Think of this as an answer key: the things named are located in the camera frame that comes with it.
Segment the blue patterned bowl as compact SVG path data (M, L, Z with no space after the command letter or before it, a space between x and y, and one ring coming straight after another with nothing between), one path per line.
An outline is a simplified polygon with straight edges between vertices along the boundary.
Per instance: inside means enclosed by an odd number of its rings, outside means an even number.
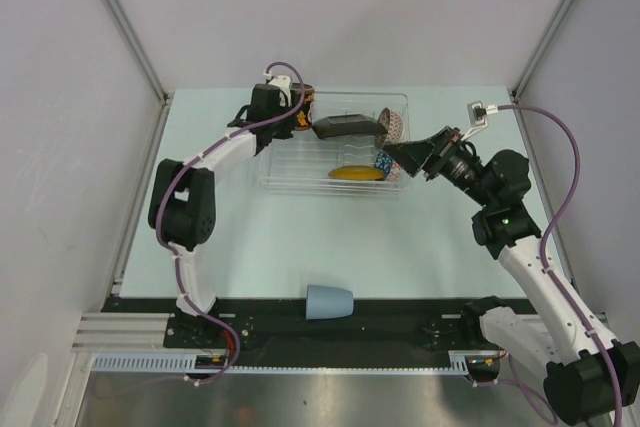
M399 164L383 150L377 153L373 167L380 170L388 182L396 182L402 174Z

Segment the red black lacquer cup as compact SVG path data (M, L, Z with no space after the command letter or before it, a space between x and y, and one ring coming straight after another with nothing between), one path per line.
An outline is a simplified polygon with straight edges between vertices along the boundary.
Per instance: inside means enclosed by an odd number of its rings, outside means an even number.
M301 107L298 109L294 116L295 130L305 131L312 128L312 113L315 102L314 87L310 84L302 85L300 83L294 82L291 85L292 105L297 105L300 99L303 99L303 101Z

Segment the beige patterned bowl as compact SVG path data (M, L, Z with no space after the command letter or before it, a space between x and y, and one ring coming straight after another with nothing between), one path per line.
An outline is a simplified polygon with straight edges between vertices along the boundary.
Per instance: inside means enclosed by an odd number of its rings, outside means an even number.
M378 117L378 123L386 128L387 132L377 138L380 146L388 143L399 143L404 138L404 123L400 114L389 108L384 108Z

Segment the yellow round plate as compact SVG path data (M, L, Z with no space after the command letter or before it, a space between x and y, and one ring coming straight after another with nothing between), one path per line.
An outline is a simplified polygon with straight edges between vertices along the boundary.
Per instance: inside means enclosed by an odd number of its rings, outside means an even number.
M386 178L386 174L372 166L346 165L331 170L328 177L346 181L381 181Z

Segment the black floral square plate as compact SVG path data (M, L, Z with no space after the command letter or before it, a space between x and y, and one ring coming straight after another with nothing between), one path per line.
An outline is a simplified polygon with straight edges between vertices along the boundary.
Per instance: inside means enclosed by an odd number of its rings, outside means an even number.
M321 140L343 136L377 136L388 133L388 129L380 122L362 114L324 117L313 123L312 130Z

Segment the light blue plastic cup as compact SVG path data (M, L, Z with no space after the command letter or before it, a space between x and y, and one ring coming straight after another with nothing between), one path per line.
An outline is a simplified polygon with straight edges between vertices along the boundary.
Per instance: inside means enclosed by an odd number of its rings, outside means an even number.
M354 296L349 290L314 284L307 286L305 318L308 321L348 317L354 309Z

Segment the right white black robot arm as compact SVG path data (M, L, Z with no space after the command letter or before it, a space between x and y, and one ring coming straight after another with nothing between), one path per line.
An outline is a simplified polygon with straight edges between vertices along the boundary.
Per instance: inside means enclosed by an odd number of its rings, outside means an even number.
M475 201L476 243L517 282L546 330L520 321L498 298L467 308L463 340L473 348L489 343L506 350L541 382L548 405L568 425L624 408L639 392L639 346L621 342L580 298L543 246L543 235L523 199L531 187L529 161L501 150L482 162L459 130L387 144L384 151L410 176L442 177Z

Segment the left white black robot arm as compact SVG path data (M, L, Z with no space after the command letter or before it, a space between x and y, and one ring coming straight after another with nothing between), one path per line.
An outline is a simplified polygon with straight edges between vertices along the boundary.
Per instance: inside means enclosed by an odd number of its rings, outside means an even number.
M148 212L158 243L171 255L178 298L176 306L191 316L186 334L197 345L214 344L221 323L209 315L213 294L190 293L197 287L197 248L206 243L216 222L216 184L241 163L258 155L274 139L292 136L303 96L292 103L291 79L277 76L253 87L222 137L189 161L164 159L156 169Z

